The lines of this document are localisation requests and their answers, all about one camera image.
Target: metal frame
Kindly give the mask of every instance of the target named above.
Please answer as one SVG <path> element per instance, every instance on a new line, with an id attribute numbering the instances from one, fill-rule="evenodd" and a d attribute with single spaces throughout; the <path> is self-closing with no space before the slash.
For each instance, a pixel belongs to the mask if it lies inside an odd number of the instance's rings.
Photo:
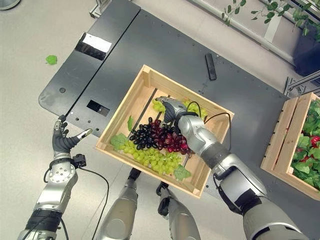
<path id="1" fill-rule="evenodd" d="M 313 92 L 317 96 L 320 95 L 320 86 L 316 86 L 312 81 L 320 80 L 320 70 L 316 71 L 300 80 L 294 80 L 293 78 L 287 78 L 283 94 L 286 96 L 302 95 Z"/>

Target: wooden box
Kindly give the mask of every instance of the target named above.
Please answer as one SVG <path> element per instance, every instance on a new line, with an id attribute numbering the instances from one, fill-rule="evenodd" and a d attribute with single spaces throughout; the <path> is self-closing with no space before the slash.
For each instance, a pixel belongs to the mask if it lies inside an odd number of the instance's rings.
<path id="1" fill-rule="evenodd" d="M 291 167 L 310 103 L 318 98 L 311 92 L 284 103 L 261 168 L 309 197 L 320 201 L 319 191 L 294 176 L 292 174 L 294 169 Z"/>
<path id="2" fill-rule="evenodd" d="M 96 148 L 160 181 L 189 193 L 196 198 L 200 198 L 211 170 L 195 154 L 187 160 L 185 165 L 185 168 L 191 172 L 191 177 L 185 178 L 183 181 L 177 181 L 173 174 L 159 175 L 151 168 L 145 167 L 135 161 L 130 154 L 114 151 L 114 147 L 110 144 L 110 139 L 114 135 L 123 133 L 129 136 L 130 132 L 127 125 L 129 116 L 133 117 L 133 126 L 147 124 L 148 117 L 156 119 L 159 116 L 159 112 L 153 109 L 152 99 L 160 96 L 170 96 L 182 101 L 185 99 L 196 101 L 207 111 L 208 117 L 219 113 L 229 113 L 231 117 L 234 116 L 231 111 L 144 65 L 98 140 Z M 159 119 L 163 120 L 163 114 L 160 115 Z M 222 143 L 229 128 L 229 118 L 226 114 L 222 114 L 214 117 L 206 126 Z M 181 156 L 182 162 L 184 162 L 187 155 Z"/>

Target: robotic hand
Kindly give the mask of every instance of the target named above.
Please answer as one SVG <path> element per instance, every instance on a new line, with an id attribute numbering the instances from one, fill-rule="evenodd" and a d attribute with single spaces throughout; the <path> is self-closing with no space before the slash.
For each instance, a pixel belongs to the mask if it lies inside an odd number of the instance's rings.
<path id="1" fill-rule="evenodd" d="M 213 178 L 220 180 L 218 192 L 231 211 L 243 216 L 247 239 L 308 239 L 281 208 L 267 199 L 260 179 L 217 140 L 197 114 L 187 112 L 175 99 L 161 96 L 156 100 L 165 106 L 164 121 L 174 121 L 189 148 L 212 169 Z"/>
<path id="2" fill-rule="evenodd" d="M 71 149 L 92 133 L 87 129 L 73 137 L 66 137 L 69 130 L 65 130 L 66 117 L 60 116 L 54 124 L 52 147 L 53 161 L 49 165 L 49 177 L 46 186 L 40 194 L 25 230 L 19 240 L 53 240 L 62 220 L 62 215 L 68 205 L 71 189 L 78 180 L 76 168 L 86 166 L 86 158 L 77 154 L 71 158 Z"/>

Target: black table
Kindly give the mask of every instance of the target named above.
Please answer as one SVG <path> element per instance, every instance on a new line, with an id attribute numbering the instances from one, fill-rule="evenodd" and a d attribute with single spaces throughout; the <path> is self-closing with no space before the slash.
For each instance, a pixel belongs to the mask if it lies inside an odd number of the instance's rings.
<path id="1" fill-rule="evenodd" d="M 93 128 L 99 137 L 146 64 L 234 112 L 231 151 L 304 234 L 320 237 L 320 203 L 260 169 L 286 96 L 127 0 L 112 1 L 88 33 L 112 43 L 106 58 L 74 50 L 39 96 L 43 108 L 66 114 L 68 122 Z M 215 81 L 209 80 L 207 53 L 213 55 Z M 108 114 L 90 109 L 90 101 L 109 109 Z M 212 179 L 208 184 L 210 194 Z"/>

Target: gray floor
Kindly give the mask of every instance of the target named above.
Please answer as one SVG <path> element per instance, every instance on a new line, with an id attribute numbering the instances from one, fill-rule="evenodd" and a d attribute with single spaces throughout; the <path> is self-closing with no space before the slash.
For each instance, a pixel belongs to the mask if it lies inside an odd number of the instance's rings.
<path id="1" fill-rule="evenodd" d="M 13 240 L 24 229 L 45 185 L 43 173 L 52 160 L 51 134 L 57 116 L 39 106 L 38 96 L 82 32 L 94 23 L 88 13 L 94 2 L 22 0 L 16 8 L 0 12 L 2 240 Z M 287 63 L 184 0 L 136 0 L 135 3 L 279 90 L 284 87 L 287 75 L 295 76 Z M 208 30 L 206 25 L 214 26 L 215 31 Z M 222 44 L 232 39 L 242 48 L 234 50 Z M 57 55 L 58 64 L 46 64 L 48 55 Z M 81 131 L 73 125 L 69 130 L 71 134 Z M 72 152 L 85 154 L 87 167 L 109 180 L 109 207 L 130 168 L 95 150 L 97 140 L 91 135 Z M 100 214 L 106 186 L 87 172 L 80 171 L 78 175 L 63 218 L 70 239 L 87 240 L 91 239 Z M 155 189 L 159 182 L 142 175 L 137 184 L 139 206 L 131 239 L 170 239 L 168 221 L 157 214 L 159 198 Z M 231 213 L 220 199 L 204 193 L 199 200 L 179 190 L 174 192 L 193 213 L 202 239 L 245 238 L 242 217 Z M 57 239 L 65 239 L 62 230 L 58 230 Z"/>

